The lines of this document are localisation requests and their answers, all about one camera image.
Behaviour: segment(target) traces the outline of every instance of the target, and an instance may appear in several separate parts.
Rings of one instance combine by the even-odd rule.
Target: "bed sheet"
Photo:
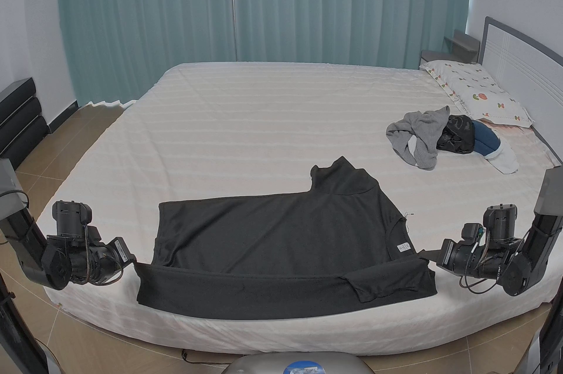
[[[163,201],[307,191],[315,164],[344,155],[376,178],[408,214],[417,250],[460,238],[486,207],[518,206],[516,235],[530,226],[544,171],[553,162],[529,129],[498,127],[520,163],[503,175],[477,154],[440,152],[433,171],[406,164],[385,136],[405,112],[450,105],[423,71],[307,63],[196,63],[171,68],[82,157],[38,220],[56,231],[56,200],[88,203],[104,241],[125,238],[150,263]],[[190,318],[137,304],[133,268],[104,288],[47,289],[69,313],[156,344],[249,354],[344,351],[389,354],[469,335],[549,301],[563,268],[557,242],[544,279],[518,297],[496,287],[476,296],[436,269],[438,294],[358,312],[278,321]]]

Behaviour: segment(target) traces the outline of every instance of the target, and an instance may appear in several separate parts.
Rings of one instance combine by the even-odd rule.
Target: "gray towel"
[[[447,105],[435,111],[414,111],[407,113],[400,121],[390,124],[385,134],[394,151],[409,165],[417,165],[420,169],[433,169],[438,156],[436,143],[446,127],[449,116],[450,107]],[[408,145],[412,135],[417,137],[414,156]]]

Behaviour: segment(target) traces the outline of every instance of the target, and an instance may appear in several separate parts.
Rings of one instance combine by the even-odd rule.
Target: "white pillow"
[[[436,60],[420,68],[432,75],[471,119],[526,128],[533,123],[525,108],[498,86],[480,64]]]

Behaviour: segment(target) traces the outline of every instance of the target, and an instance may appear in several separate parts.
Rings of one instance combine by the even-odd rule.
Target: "blue sticker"
[[[287,366],[283,374],[327,374],[320,364],[302,360]]]

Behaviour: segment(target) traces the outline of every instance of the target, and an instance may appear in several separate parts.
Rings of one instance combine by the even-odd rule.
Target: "pillow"
[[[432,75],[471,119],[526,128],[533,123],[524,107],[498,86],[480,64],[436,60],[420,68]]]

